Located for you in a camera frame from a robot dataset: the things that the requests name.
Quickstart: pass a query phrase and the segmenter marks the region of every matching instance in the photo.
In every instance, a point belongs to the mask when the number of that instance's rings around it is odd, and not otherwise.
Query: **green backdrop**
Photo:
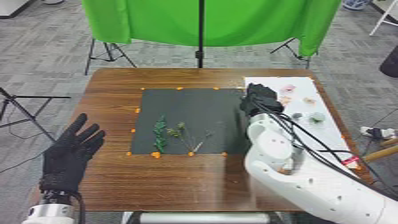
[[[204,46],[300,40],[311,56],[325,38],[341,0],[206,0]],[[199,0],[83,0],[92,36],[197,46]]]

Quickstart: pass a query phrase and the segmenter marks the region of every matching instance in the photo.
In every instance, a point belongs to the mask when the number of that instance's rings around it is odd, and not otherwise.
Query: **black glove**
[[[240,109],[245,111],[245,115],[254,117],[261,113],[268,113],[263,109],[281,113],[284,110],[282,104],[277,101],[277,93],[261,84],[249,84],[247,96],[242,99]]]
[[[85,121],[87,115],[80,114],[53,146],[44,152],[41,191],[60,190],[78,192],[87,162],[105,142],[105,131],[98,132],[98,124],[92,124],[85,131],[76,134]]]

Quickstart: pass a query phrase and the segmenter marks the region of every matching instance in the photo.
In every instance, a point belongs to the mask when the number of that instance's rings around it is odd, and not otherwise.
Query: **wooden table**
[[[107,144],[91,161],[80,186],[89,211],[298,211],[259,187],[243,169],[243,155],[128,156],[140,88],[234,88],[243,76],[313,77],[288,69],[101,69],[75,111],[107,130]],[[334,121],[357,152],[320,82],[314,81]],[[368,171],[357,171],[368,179]]]

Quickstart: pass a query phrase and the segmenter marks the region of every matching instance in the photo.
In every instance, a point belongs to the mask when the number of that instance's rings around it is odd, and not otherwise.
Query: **dark green mat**
[[[240,111],[240,97],[234,89],[149,89],[142,95],[140,114],[135,125],[131,153],[147,154],[156,151],[155,123],[165,115],[167,128],[176,128],[185,122],[186,130],[197,145],[208,137],[197,153],[243,154],[250,142],[245,137],[247,117]],[[181,140],[167,136],[165,154],[186,154],[188,149]]]

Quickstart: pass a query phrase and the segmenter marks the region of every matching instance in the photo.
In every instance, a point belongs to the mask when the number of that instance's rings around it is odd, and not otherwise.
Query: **gray carpet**
[[[375,37],[368,36],[380,14],[371,8],[364,12],[339,10],[329,36],[313,58],[311,70],[325,85],[325,90],[339,110],[354,136],[359,127],[369,126],[398,107],[398,79],[378,72],[378,65],[398,44],[398,28],[382,25]],[[43,112],[39,122],[59,135],[80,101],[89,77],[82,76],[91,31],[78,0],[59,6],[34,3],[21,15],[0,20],[0,86],[25,95],[67,95],[71,100],[55,100]],[[206,67],[302,68],[286,49],[274,55],[279,44],[211,48],[206,50]],[[195,48],[135,41],[123,49],[139,67],[194,67]],[[94,61],[99,67],[126,67]],[[39,100],[21,101],[34,110]],[[21,117],[11,113],[11,120]],[[398,128],[398,113],[378,124]],[[12,133],[28,137],[37,133],[32,125],[12,127]],[[361,149],[368,139],[357,139]],[[50,141],[39,136],[27,140],[0,131],[0,170],[30,158],[48,147]],[[41,176],[41,158],[0,174],[0,223],[19,223],[27,215],[28,194]],[[375,162],[389,184],[398,184],[398,155]],[[89,214],[87,223],[119,223],[119,213]]]

